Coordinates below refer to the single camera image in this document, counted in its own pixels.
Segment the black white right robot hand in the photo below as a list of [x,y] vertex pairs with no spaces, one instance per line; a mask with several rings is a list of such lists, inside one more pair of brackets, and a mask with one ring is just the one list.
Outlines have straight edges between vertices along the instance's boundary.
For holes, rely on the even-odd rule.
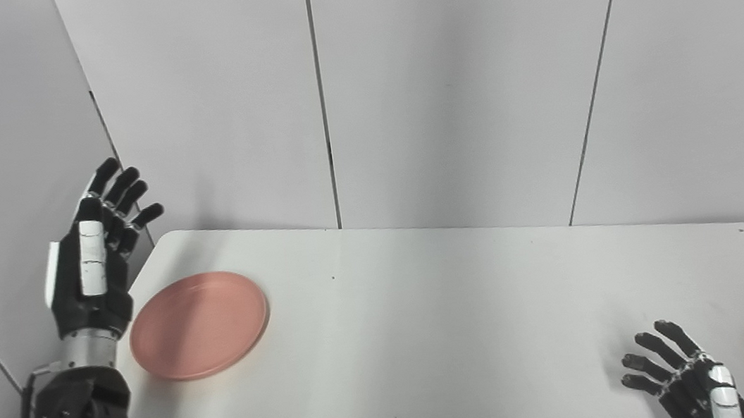
[[705,352],[682,327],[657,320],[634,342],[661,358],[627,353],[621,385],[654,397],[671,418],[744,418],[744,397],[729,368]]

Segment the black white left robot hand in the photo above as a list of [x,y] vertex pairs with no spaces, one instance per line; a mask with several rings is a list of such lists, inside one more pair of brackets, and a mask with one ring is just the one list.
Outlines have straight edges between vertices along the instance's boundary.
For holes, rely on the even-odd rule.
[[93,172],[76,204],[68,232],[50,242],[45,301],[60,338],[85,329],[124,336],[132,321],[129,259],[160,203],[138,209],[149,186],[136,167],[109,157]]

